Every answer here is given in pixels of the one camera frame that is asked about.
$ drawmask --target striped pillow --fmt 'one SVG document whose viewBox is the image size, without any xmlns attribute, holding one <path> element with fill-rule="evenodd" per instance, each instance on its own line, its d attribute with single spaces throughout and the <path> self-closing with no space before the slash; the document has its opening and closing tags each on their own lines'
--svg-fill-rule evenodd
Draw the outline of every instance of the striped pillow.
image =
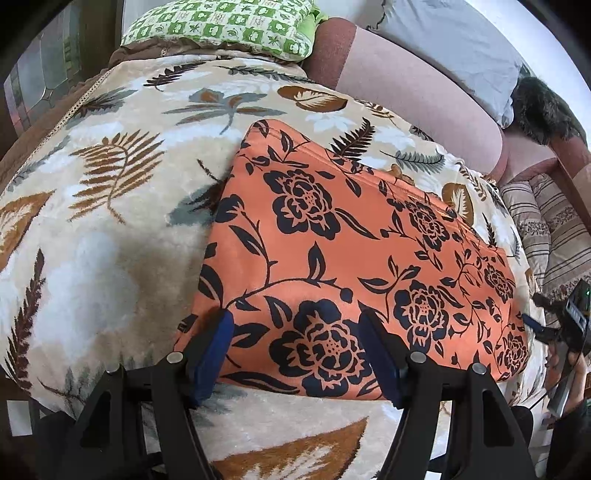
<svg viewBox="0 0 591 480">
<path fill-rule="evenodd" d="M 504 185 L 499 191 L 513 217 L 532 273 L 538 285 L 542 285 L 550 256 L 550 230 L 542 218 L 531 185 L 519 181 Z"/>
<path fill-rule="evenodd" d="M 561 300 L 579 280 L 591 280 L 591 235 L 548 175 L 534 177 L 530 185 L 551 238 L 548 267 L 540 284 L 547 297 Z"/>
</svg>

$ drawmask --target green patterned pillow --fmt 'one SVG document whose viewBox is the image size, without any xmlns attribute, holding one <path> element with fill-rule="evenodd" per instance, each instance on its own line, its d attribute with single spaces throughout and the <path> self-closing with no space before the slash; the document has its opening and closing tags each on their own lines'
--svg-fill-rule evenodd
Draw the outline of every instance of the green patterned pillow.
<svg viewBox="0 0 591 480">
<path fill-rule="evenodd" d="M 182 37 L 202 47 L 235 43 L 253 53 L 300 61 L 312 52 L 314 38 L 298 29 L 313 10 L 313 0 L 177 0 L 138 18 L 121 44 Z"/>
</svg>

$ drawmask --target metal bolt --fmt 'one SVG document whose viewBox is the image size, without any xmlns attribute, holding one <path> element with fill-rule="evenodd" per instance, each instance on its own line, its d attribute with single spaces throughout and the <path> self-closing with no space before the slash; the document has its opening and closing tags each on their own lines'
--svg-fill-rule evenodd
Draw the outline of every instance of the metal bolt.
<svg viewBox="0 0 591 480">
<path fill-rule="evenodd" d="M 423 364 L 427 361 L 427 355 L 422 352 L 413 352 L 410 354 L 410 359 L 416 364 Z"/>
<path fill-rule="evenodd" d="M 117 373 L 119 371 L 119 367 L 121 366 L 121 364 L 117 363 L 117 364 L 110 364 L 107 365 L 107 367 L 105 368 L 105 371 L 109 374 L 109 375 L 113 375 L 114 373 Z"/>
<path fill-rule="evenodd" d="M 477 373 L 478 375 L 484 375 L 488 371 L 482 364 L 474 364 L 472 365 L 472 369 L 474 370 L 474 373 Z"/>
<path fill-rule="evenodd" d="M 166 361 L 169 364 L 177 364 L 183 361 L 183 354 L 181 352 L 170 352 L 166 356 Z"/>
</svg>

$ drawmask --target pillowcase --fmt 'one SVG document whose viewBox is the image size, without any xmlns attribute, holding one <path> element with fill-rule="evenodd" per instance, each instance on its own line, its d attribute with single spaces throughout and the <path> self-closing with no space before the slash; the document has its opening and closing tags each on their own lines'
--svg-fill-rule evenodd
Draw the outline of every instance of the pillowcase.
<svg viewBox="0 0 591 480">
<path fill-rule="evenodd" d="M 563 300 L 579 280 L 591 280 L 591 235 L 550 176 L 538 175 L 530 184 L 551 235 L 542 292 L 550 300 Z"/>
<path fill-rule="evenodd" d="M 501 126 L 524 64 L 513 45 L 465 0 L 384 0 L 378 35 L 447 75 Z"/>
<path fill-rule="evenodd" d="M 312 52 L 316 21 L 321 19 L 313 0 L 177 0 L 138 18 L 121 44 L 189 38 L 203 48 L 224 45 L 300 61 Z M 314 28 L 307 28 L 311 22 Z"/>
<path fill-rule="evenodd" d="M 231 172 L 174 347 L 228 309 L 235 328 L 222 382 L 379 399 L 358 339 L 365 309 L 439 365 L 478 358 L 505 381 L 527 363 L 504 249 L 437 196 L 271 119 L 251 126 Z"/>
<path fill-rule="evenodd" d="M 542 217 L 528 182 L 510 183 L 502 186 L 499 191 L 515 222 L 525 256 L 531 267 L 531 273 L 526 273 L 525 276 L 530 284 L 530 293 L 533 294 L 535 292 L 535 288 L 532 288 L 534 277 L 538 285 L 544 284 L 550 256 L 550 229 Z"/>
</svg>

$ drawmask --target stained glass window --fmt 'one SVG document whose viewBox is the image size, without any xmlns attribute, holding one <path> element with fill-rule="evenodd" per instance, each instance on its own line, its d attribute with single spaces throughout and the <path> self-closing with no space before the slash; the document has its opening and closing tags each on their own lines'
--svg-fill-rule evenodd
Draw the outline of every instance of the stained glass window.
<svg viewBox="0 0 591 480">
<path fill-rule="evenodd" d="M 17 135 L 82 81 L 79 22 L 80 4 L 74 0 L 36 36 L 4 82 Z"/>
</svg>

